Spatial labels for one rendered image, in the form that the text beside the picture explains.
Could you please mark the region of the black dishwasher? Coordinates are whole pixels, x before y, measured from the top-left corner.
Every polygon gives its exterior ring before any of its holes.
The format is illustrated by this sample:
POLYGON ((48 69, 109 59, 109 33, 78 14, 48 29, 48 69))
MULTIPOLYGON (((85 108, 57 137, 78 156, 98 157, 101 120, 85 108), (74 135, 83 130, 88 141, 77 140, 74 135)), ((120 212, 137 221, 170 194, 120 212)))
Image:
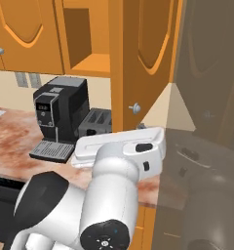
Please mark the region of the black dishwasher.
POLYGON ((0 242, 7 239, 14 215, 15 204, 24 182, 0 177, 0 242))

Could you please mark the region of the grey wall socket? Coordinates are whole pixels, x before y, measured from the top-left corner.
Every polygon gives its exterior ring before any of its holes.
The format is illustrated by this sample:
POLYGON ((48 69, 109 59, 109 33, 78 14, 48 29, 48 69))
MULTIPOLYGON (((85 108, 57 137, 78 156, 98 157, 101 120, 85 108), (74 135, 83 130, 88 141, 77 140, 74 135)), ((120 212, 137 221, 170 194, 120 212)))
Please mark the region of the grey wall socket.
POLYGON ((22 88, 27 88, 28 87, 27 80, 26 80, 26 75, 25 75, 24 72, 16 72, 15 77, 16 77, 16 80, 17 80, 17 83, 18 83, 19 87, 22 87, 22 88))
POLYGON ((42 86, 39 73, 29 73, 28 76, 32 88, 39 89, 42 86))

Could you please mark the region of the orange base cabinet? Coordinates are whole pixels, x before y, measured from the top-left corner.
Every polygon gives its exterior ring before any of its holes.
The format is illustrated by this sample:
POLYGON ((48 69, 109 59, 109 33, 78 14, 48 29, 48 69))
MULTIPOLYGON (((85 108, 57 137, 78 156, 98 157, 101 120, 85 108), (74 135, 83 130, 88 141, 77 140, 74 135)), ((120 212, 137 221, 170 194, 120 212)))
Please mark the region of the orange base cabinet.
POLYGON ((128 250, 151 250, 155 217, 155 208, 138 206, 135 234, 128 250))

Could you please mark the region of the grey toaster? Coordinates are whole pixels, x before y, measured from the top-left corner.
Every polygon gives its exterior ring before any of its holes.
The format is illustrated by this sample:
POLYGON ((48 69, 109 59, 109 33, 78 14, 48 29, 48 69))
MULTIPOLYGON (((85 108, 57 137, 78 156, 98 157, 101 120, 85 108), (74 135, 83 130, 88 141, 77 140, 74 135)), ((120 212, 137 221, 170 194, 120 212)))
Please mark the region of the grey toaster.
POLYGON ((78 127, 79 137, 112 132, 111 110, 92 108, 78 127))

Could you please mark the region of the black coffee machine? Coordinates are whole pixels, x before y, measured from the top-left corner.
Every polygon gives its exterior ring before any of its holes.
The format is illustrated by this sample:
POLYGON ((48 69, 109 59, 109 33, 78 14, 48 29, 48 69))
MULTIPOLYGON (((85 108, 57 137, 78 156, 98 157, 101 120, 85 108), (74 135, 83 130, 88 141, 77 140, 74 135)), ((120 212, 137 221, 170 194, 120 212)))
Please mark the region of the black coffee machine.
POLYGON ((57 76, 33 94, 35 116, 43 134, 31 158, 66 163, 79 139, 79 125, 90 111, 85 78, 57 76))

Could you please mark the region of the open orange cabinet door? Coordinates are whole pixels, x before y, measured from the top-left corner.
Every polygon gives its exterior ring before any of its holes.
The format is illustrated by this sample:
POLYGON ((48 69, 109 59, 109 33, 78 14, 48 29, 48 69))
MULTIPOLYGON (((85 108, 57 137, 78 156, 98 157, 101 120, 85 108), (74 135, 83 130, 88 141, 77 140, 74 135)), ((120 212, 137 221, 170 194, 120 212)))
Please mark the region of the open orange cabinet door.
POLYGON ((170 82, 182 1, 108 1, 114 132, 134 129, 170 82))

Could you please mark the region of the steel fridge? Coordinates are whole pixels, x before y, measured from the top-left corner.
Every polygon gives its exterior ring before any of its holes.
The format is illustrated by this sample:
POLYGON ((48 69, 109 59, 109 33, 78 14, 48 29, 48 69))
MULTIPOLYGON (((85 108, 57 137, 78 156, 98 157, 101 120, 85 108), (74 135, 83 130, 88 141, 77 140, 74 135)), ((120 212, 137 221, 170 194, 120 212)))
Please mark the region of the steel fridge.
POLYGON ((234 0, 183 0, 152 250, 234 250, 234 0))

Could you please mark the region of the orange wall cabinet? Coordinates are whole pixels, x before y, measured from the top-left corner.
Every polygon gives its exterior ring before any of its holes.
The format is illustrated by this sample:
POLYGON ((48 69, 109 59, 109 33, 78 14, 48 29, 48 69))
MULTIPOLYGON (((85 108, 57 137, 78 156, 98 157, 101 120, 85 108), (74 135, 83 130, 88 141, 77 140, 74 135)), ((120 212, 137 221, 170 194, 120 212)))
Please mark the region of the orange wall cabinet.
POLYGON ((108 0, 55 0, 64 72, 110 76, 108 0))

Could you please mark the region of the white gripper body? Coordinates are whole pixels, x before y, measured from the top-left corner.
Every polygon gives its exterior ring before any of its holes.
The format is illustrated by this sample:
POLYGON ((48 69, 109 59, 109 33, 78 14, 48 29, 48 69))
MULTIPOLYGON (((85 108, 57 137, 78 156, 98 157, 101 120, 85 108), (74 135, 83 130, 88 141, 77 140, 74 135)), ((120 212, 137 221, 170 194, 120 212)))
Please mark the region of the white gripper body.
POLYGON ((123 153, 133 159, 148 155, 148 159, 161 162, 166 154, 165 130, 151 127, 82 137, 77 141, 71 164, 77 168, 92 166, 98 150, 111 143, 120 143, 123 153))

